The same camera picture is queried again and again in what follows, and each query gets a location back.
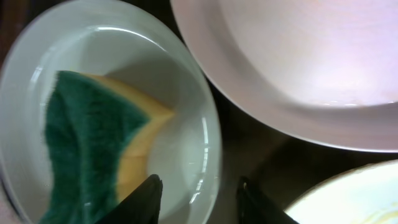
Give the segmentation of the pink white plate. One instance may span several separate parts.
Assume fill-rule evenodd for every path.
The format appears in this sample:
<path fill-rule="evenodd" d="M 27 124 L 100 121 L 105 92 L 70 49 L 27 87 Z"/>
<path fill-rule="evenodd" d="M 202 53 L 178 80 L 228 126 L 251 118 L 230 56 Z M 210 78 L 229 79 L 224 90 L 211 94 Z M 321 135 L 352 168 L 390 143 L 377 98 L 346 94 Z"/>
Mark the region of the pink white plate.
<path fill-rule="evenodd" d="M 205 75 L 260 122 L 317 144 L 397 150 L 397 0 L 172 0 Z"/>

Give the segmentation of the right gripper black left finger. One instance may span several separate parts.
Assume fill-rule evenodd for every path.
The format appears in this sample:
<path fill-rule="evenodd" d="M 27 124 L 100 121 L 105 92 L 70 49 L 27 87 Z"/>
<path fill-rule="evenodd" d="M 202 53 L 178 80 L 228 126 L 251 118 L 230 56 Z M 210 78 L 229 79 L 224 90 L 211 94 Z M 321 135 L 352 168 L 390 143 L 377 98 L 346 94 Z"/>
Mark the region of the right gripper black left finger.
<path fill-rule="evenodd" d="M 150 175 L 95 224 L 158 224 L 162 190 L 163 183 L 159 176 Z"/>

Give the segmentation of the green yellow sponge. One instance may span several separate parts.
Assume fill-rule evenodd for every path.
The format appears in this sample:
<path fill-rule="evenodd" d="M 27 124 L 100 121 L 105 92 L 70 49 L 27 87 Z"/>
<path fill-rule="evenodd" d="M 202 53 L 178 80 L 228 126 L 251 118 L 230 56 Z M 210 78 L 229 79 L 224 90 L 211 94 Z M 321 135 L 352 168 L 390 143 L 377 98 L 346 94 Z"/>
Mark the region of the green yellow sponge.
<path fill-rule="evenodd" d="M 59 71 L 45 112 L 53 187 L 41 223 L 96 223 L 150 175 L 154 139 L 173 113 L 110 77 Z"/>

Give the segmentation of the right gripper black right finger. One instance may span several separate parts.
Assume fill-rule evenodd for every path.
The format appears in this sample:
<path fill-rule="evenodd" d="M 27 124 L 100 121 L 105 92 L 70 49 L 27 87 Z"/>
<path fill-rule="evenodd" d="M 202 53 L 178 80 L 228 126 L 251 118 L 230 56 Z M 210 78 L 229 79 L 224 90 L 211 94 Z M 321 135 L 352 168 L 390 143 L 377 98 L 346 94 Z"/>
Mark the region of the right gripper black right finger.
<path fill-rule="evenodd" d="M 299 224 L 247 177 L 239 178 L 236 200 L 239 224 Z"/>

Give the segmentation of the pale grey plate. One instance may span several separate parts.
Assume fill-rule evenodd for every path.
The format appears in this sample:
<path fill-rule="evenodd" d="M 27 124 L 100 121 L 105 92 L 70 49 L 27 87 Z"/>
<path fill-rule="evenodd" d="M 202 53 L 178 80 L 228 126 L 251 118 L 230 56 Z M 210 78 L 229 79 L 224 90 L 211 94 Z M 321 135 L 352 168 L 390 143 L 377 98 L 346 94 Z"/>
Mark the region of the pale grey plate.
<path fill-rule="evenodd" d="M 67 1 L 36 17 L 1 70 L 1 180 L 24 223 L 37 223 L 52 174 L 42 142 L 55 74 L 106 75 L 174 111 L 153 145 L 148 172 L 164 189 L 161 223 L 205 223 L 219 187 L 221 133 L 215 103 L 180 39 L 148 12 L 122 1 Z"/>

